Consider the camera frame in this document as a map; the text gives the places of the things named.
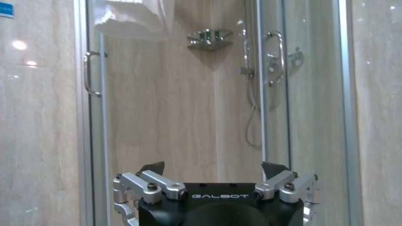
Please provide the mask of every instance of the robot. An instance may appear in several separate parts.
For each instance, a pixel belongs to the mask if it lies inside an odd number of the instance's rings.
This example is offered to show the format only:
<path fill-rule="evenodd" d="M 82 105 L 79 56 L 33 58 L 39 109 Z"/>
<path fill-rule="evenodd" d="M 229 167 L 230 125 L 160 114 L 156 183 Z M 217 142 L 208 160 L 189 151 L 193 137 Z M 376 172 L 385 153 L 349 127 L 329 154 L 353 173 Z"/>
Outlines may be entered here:
<path fill-rule="evenodd" d="M 114 206 L 126 226 L 308 226 L 320 206 L 317 175 L 264 162 L 264 183 L 184 183 L 165 162 L 114 178 Z"/>

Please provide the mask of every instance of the corner shower shelf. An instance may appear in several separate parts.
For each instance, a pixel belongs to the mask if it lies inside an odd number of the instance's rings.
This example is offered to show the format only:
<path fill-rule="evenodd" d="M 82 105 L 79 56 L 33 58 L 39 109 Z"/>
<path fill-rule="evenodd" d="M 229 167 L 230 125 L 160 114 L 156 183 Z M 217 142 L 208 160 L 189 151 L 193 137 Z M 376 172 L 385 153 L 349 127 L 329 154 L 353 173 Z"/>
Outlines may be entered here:
<path fill-rule="evenodd" d="M 214 52 L 233 44 L 233 41 L 230 40 L 232 35 L 233 32 L 224 29 L 206 29 L 192 33 L 188 36 L 190 42 L 188 48 Z"/>

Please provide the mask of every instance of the tiled wall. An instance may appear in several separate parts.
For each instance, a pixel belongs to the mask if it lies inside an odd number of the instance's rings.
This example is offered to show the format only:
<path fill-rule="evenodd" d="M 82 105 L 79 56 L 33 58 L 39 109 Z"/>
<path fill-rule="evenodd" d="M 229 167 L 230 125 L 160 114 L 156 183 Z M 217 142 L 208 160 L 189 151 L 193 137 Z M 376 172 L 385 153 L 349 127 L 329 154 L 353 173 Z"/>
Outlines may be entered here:
<path fill-rule="evenodd" d="M 352 2 L 365 225 L 401 225 L 402 1 Z"/>
<path fill-rule="evenodd" d="M 0 17 L 0 225 L 79 225 L 74 3 L 6 2 L 15 18 Z"/>

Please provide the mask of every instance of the beige wall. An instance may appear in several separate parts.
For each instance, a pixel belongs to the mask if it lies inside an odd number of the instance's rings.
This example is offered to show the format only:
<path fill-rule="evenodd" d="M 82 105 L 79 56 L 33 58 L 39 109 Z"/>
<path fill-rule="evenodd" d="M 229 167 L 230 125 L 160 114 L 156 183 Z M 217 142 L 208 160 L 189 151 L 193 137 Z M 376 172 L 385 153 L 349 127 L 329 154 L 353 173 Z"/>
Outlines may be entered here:
<path fill-rule="evenodd" d="M 106 38 L 111 176 L 166 161 L 181 181 L 261 180 L 262 152 L 244 137 L 242 18 L 244 0 L 177 0 L 166 42 Z M 234 44 L 214 53 L 188 49 L 188 34 L 212 27 L 233 30 Z M 256 121 L 257 142 L 260 130 Z"/>
<path fill-rule="evenodd" d="M 352 2 L 365 225 L 401 225 L 402 1 Z"/>
<path fill-rule="evenodd" d="M 0 17 L 0 225 L 79 225 L 74 3 L 6 2 L 15 19 Z"/>

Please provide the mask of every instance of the chrome handle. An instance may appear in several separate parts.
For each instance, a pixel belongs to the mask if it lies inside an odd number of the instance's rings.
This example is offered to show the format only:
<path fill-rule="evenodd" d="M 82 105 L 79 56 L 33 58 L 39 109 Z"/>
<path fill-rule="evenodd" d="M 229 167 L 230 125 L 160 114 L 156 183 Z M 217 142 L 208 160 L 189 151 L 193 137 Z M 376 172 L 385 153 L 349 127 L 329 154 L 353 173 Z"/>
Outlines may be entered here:
<path fill-rule="evenodd" d="M 89 51 L 86 52 L 85 54 L 85 57 L 83 57 L 83 61 L 85 61 L 85 86 L 86 86 L 86 90 L 87 92 L 90 93 L 90 95 L 95 96 L 95 97 L 102 97 L 102 94 L 101 92 L 97 92 L 93 90 L 91 88 L 91 80 L 90 80 L 90 61 L 91 61 L 91 57 L 97 55 L 99 56 L 101 53 L 97 52 L 97 51 Z"/>
<path fill-rule="evenodd" d="M 286 52 L 285 52 L 285 40 L 284 35 L 280 31 L 273 31 L 266 34 L 266 39 L 270 40 L 270 38 L 277 37 L 278 43 L 280 43 L 280 70 L 278 70 L 278 77 L 274 80 L 270 80 L 270 86 L 276 87 L 286 75 Z"/>

